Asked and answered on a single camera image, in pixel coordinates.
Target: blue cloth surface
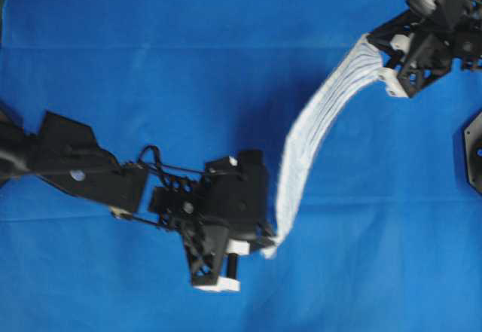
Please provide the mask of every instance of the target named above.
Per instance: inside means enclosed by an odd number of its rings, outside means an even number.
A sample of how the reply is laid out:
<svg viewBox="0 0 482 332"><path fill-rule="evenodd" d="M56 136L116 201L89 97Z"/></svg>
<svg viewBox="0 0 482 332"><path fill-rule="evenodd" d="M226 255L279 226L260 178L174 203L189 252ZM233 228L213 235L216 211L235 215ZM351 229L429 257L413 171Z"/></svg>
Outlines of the blue cloth surface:
<svg viewBox="0 0 482 332"><path fill-rule="evenodd" d="M121 161L147 143L200 168L265 151L270 213L291 123L360 34L404 0L6 0L0 101L36 132L87 123ZM2 331L478 331L482 198L462 128L480 75L415 99L360 92L327 137L276 259L238 294L192 289L180 238L37 178L0 190ZM155 185L151 180L144 196Z"/></svg>

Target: mounting hole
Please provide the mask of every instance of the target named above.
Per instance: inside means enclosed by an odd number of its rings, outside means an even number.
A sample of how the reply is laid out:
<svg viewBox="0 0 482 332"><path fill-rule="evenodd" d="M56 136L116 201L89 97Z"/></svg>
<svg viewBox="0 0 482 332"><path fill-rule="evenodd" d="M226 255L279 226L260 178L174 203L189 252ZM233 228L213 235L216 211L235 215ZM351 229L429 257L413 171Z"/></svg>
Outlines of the mounting hole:
<svg viewBox="0 0 482 332"><path fill-rule="evenodd" d="M85 173L82 170L71 170L70 176L75 181L84 181L85 180Z"/></svg>

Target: white fabric strip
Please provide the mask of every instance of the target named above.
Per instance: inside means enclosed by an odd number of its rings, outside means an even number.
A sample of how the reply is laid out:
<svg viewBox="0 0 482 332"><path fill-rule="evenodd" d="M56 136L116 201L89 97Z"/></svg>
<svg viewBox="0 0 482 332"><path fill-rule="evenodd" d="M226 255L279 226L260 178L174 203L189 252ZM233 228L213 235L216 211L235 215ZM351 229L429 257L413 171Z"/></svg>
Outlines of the white fabric strip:
<svg viewBox="0 0 482 332"><path fill-rule="evenodd" d="M382 57L363 35L338 68L305 106L285 141L276 196L276 246L263 250L273 257L293 227L316 152L344 105L361 88L377 81Z"/></svg>

